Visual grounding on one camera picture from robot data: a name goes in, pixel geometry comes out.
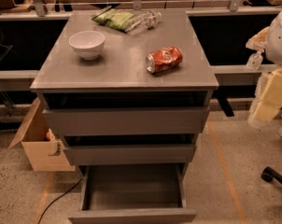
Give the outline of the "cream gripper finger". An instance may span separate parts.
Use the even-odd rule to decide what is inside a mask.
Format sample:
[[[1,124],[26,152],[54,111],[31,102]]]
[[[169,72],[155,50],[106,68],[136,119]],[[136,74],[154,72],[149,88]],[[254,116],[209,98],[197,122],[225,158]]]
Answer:
[[[259,129],[268,125],[277,116],[279,110],[279,106],[255,98],[249,109],[247,122],[251,127]]]
[[[259,103],[282,107],[282,68],[262,73],[255,95]]]

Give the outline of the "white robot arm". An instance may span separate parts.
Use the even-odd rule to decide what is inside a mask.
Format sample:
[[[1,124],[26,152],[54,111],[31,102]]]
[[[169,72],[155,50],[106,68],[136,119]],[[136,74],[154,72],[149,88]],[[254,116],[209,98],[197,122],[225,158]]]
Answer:
[[[246,47],[256,50],[248,63],[265,52],[266,59],[278,65],[273,72],[261,74],[249,110],[247,122],[260,128],[270,123],[282,108],[282,10],[268,27],[249,38]]]

